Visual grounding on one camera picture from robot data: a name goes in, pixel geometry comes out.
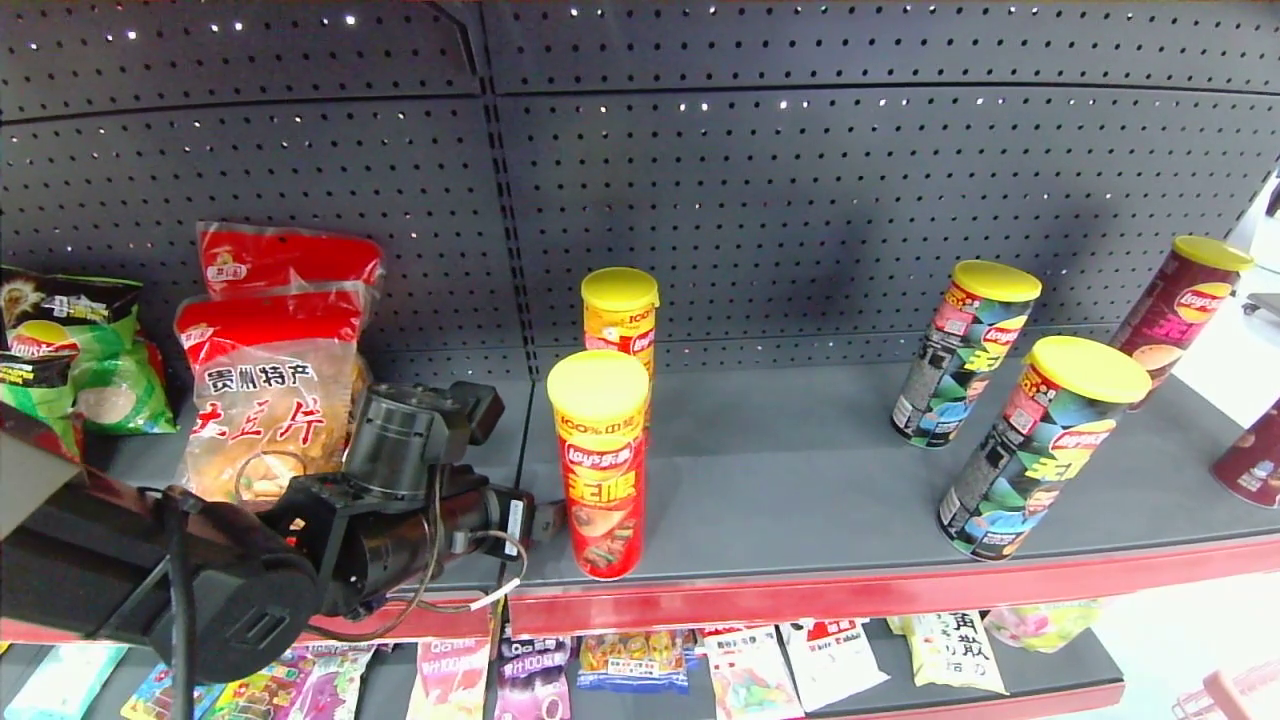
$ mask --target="red shelf edge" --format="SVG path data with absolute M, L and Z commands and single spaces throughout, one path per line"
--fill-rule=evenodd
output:
M 443 605 L 465 605 L 466 601 L 443 601 Z M 389 623 L 403 605 L 389 603 L 360 623 L 348 623 L 334 618 L 315 616 L 311 621 L 323 628 L 343 633 L 366 633 Z M 419 638 L 481 639 L 489 637 L 489 609 L 474 612 L 443 614 L 430 610 L 415 610 L 399 628 L 378 642 L 413 641 Z M 86 642 L 76 633 L 32 625 L 20 620 L 0 618 L 0 642 L 26 644 L 65 644 Z M 325 638 L 303 633 L 298 644 L 329 642 Z
M 1061 602 L 1277 569 L 1280 533 L 1164 551 L 920 568 L 897 575 L 809 573 L 769 579 L 521 585 L 508 602 L 513 634 L 548 637 Z
M 920 707 L 896 712 L 877 712 L 874 715 L 846 715 L 829 720 L 914 720 L 916 717 L 920 720 L 925 717 L 929 720 L 937 717 L 945 717 L 946 720 L 1034 720 L 1038 717 L 1111 707 L 1119 705 L 1121 697 L 1124 697 L 1123 682 L 1060 693 L 1001 697 L 963 705 Z

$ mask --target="gray shelf surface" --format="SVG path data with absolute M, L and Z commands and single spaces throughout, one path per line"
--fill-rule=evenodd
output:
M 859 714 L 895 712 L 927 707 L 975 703 L 1000 700 L 984 691 L 945 685 L 915 687 L 911 680 L 911 656 L 906 642 L 890 633 L 882 620 L 867 629 L 884 683 L 833 703 L 809 717 L 844 717 Z M 1123 682 L 1123 674 L 1092 632 L 1085 632 L 1052 655 L 1033 653 L 993 642 L 996 661 L 1011 697 L 1060 693 Z M 379 652 L 370 661 L 361 684 L 357 717 L 360 720 L 397 720 L 408 708 L 413 685 L 415 646 L 401 644 L 392 652 Z M 15 646 L 0 657 L 0 706 L 8 705 L 44 657 L 41 646 Z M 86 717 L 105 720 L 119 717 L 119 710 L 159 661 L 151 650 L 131 650 L 108 679 Z M 577 661 L 570 665 L 571 683 L 577 675 Z M 497 697 L 495 674 L 490 671 L 485 717 L 493 716 Z M 714 696 L 707 664 L 690 671 L 690 692 L 677 694 L 622 694 L 600 691 L 571 691 L 573 717 L 579 720 L 712 720 L 716 717 Z
M 659 374 L 645 550 L 618 583 L 878 573 L 973 562 L 937 528 L 938 500 L 998 415 L 1010 360 L 946 448 L 902 441 L 890 410 L 905 364 Z M 1280 515 L 1220 489 L 1208 465 L 1239 425 L 1171 378 L 1120 425 L 1011 562 L 1280 533 Z M 563 497 L 552 410 L 534 391 L 521 487 Z M 525 585 L 593 583 L 568 539 Z
M 520 466 L 530 386 L 524 380 L 493 378 L 481 378 L 480 382 L 498 388 L 507 410 L 489 442 L 467 450 L 466 462 L 495 484 L 513 486 Z M 183 406 L 178 418 L 180 428 L 169 436 L 90 437 L 84 460 L 116 480 L 164 487 L 174 480 L 195 415 L 189 404 Z M 485 589 L 493 587 L 499 570 L 500 564 L 486 556 L 465 556 L 449 565 L 433 587 L 438 591 Z

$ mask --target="store shelf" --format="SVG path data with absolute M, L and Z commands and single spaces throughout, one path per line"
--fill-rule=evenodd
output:
M 1178 379 L 1121 419 L 1016 559 L 952 550 L 937 502 L 998 414 L 1018 375 L 1006 365 L 957 439 L 931 451 L 888 423 L 902 364 L 660 375 L 640 566 L 599 583 L 567 538 L 535 548 L 515 632 L 964 610 L 1280 568 L 1280 514 L 1204 470 L 1239 427 Z M 558 473 L 539 386 L 522 487 L 562 497 Z
M 941 717 L 947 720 L 1012 720 L 1044 717 L 1055 714 L 1108 707 L 1120 702 L 1124 678 L 1102 643 L 1085 632 L 1053 655 L 1027 652 L 993 644 L 996 661 L 1009 697 L 984 691 L 945 685 L 915 687 L 906 641 L 888 632 L 881 620 L 868 625 L 868 639 L 884 683 L 810 714 L 812 719 L 840 717 L 896 719 Z M 0 706 L 6 705 L 44 656 L 42 648 L 13 648 L 0 657 Z M 392 720 L 404 716 L 413 685 L 416 647 L 403 644 L 379 652 L 370 660 L 361 684 L 360 720 Z M 88 720 L 119 717 L 120 707 L 147 676 L 157 656 L 150 650 L 131 650 L 108 679 Z M 577 676 L 577 661 L 570 666 L 570 682 Z M 712 720 L 716 701 L 707 664 L 690 670 L 690 692 L 677 694 L 622 694 L 599 691 L 571 691 L 571 707 L 577 720 Z M 497 698 L 495 674 L 489 675 L 485 717 L 493 717 Z
M 527 382 L 490 382 L 507 404 L 507 411 L 489 442 L 467 451 L 466 461 L 498 484 L 515 484 L 520 465 L 526 413 L 529 410 Z M 119 441 L 90 438 L 86 462 L 102 469 L 108 475 L 131 484 L 165 486 L 174 480 L 178 462 L 187 445 L 195 411 L 188 406 L 179 416 L 182 428 L 169 436 L 128 437 Z M 428 598 L 433 602 L 472 601 L 489 592 L 497 583 L 500 564 L 488 556 L 466 556 L 444 571 Z M 330 618 L 317 618 L 316 623 L 344 632 L 366 632 L 389 621 L 399 611 L 399 605 L 389 605 L 361 623 L 348 623 Z M 416 611 L 389 637 L 485 637 L 489 634 L 488 612 L 443 615 Z M 70 642 L 76 637 L 50 628 L 40 628 L 0 619 L 0 639 L 26 643 Z

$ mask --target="dark red chip can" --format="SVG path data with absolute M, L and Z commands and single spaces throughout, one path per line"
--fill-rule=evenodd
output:
M 1204 323 L 1253 266 L 1253 258 L 1220 240 L 1183 234 L 1156 277 L 1120 323 L 1111 347 L 1129 355 L 1151 375 L 1151 389 L 1204 329 Z M 1146 398 L 1129 409 L 1137 410 Z
M 1236 497 L 1280 507 L 1280 400 L 1213 462 L 1213 477 Z

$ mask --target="cartoon printed can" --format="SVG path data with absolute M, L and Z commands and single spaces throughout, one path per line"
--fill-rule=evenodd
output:
M 644 547 L 645 409 L 649 373 L 612 350 L 564 357 L 547 375 L 573 559 L 584 573 L 613 580 Z
M 1120 323 L 1111 347 L 1133 356 L 1151 374 L 1151 387 L 1158 387 L 1235 288 L 1240 273 L 1252 266 L 1253 258 L 1220 240 L 1174 238 L 1172 251 Z
M 942 498 L 938 519 L 951 544 L 978 560 L 1007 560 L 1116 418 L 1149 389 L 1142 365 L 1101 342 L 1047 337 L 1032 346 L 1004 413 Z
M 1016 268 L 957 263 L 893 405 L 899 434 L 920 447 L 951 442 L 1039 293 L 1041 282 Z
M 635 268 L 604 268 L 582 278 L 582 324 L 588 350 L 635 355 L 653 377 L 658 327 L 658 281 Z
M 1253 505 L 1280 507 L 1280 400 L 1211 468 L 1222 487 Z

